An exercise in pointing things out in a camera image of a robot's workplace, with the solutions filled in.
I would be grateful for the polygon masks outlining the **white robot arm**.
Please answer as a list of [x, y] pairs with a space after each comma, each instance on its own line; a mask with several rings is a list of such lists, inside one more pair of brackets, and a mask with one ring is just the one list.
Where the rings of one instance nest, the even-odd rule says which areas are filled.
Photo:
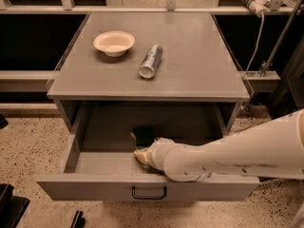
[[161, 138], [134, 155], [172, 181], [209, 174], [303, 180], [304, 110], [204, 145]]

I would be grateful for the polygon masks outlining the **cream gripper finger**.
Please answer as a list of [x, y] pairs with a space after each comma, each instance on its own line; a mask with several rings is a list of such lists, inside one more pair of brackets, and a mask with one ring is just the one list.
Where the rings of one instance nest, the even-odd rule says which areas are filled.
[[141, 164], [149, 166], [146, 148], [135, 150], [134, 155]]

